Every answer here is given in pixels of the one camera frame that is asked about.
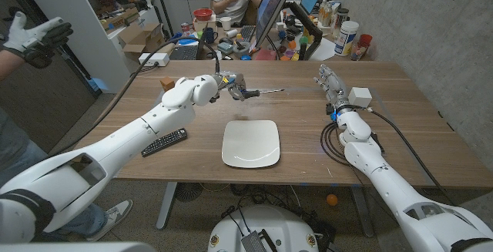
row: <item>white cap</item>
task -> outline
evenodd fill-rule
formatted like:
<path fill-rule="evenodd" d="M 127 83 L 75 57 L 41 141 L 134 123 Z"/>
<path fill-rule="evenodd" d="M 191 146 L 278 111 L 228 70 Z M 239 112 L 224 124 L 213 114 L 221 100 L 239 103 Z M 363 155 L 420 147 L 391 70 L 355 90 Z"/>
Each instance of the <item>white cap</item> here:
<path fill-rule="evenodd" d="M 345 30 L 346 32 L 356 32 L 360 25 L 354 21 L 344 21 L 340 29 Z"/>

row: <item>tv remote control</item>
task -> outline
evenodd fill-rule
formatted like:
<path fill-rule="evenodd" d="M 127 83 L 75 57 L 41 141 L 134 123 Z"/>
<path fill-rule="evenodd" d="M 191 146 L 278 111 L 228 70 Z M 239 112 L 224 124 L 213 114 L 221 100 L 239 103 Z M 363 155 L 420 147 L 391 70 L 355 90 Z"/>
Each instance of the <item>tv remote control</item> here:
<path fill-rule="evenodd" d="M 185 140 L 187 137 L 186 131 L 184 128 L 178 129 L 170 134 L 167 134 L 160 139 L 154 141 L 149 146 L 147 146 L 144 150 L 142 150 L 142 157 L 152 155 L 155 152 L 159 152 L 166 147 L 172 146 L 175 143 L 178 143 L 182 140 Z"/>

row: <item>computer mouse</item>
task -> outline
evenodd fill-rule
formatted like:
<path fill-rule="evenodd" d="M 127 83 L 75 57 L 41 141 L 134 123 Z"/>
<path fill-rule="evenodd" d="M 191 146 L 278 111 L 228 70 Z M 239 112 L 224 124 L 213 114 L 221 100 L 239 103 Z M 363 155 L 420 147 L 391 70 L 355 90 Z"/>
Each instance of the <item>computer mouse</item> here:
<path fill-rule="evenodd" d="M 233 40 L 231 40 L 231 39 L 229 39 L 229 38 L 227 38 L 227 37 L 223 37 L 223 38 L 221 38 L 221 39 L 219 40 L 219 44 L 220 44 L 220 43 L 222 43 L 222 42 L 226 42 L 226 43 L 228 43 L 228 44 L 230 44 L 230 45 L 232 45 L 232 44 L 233 44 Z"/>

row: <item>gray wall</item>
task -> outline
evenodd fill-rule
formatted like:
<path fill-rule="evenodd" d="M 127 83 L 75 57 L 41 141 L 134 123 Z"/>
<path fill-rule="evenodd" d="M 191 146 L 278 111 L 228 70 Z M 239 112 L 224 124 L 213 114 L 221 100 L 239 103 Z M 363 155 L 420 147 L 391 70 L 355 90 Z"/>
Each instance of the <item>gray wall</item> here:
<path fill-rule="evenodd" d="M 493 170 L 493 0 L 341 0 Z"/>

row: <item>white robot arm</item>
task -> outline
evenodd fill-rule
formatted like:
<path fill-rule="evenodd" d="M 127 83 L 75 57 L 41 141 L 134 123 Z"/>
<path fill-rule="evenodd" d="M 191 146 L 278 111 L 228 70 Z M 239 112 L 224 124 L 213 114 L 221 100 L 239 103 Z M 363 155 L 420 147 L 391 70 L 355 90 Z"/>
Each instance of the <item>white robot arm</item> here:
<path fill-rule="evenodd" d="M 42 161 L 0 189 L 0 243 L 29 242 L 80 214 L 116 173 L 156 139 L 195 118 L 194 105 L 205 106 L 228 88 L 245 100 L 243 75 L 220 72 L 181 78 L 148 113 L 92 145 Z"/>
<path fill-rule="evenodd" d="M 314 78 L 326 92 L 344 131 L 339 140 L 344 155 L 373 183 L 391 209 L 415 251 L 491 251 L 493 232 L 473 213 L 420 195 L 384 160 L 380 147 L 370 137 L 371 129 L 347 99 L 343 81 L 325 65 L 321 79 Z"/>

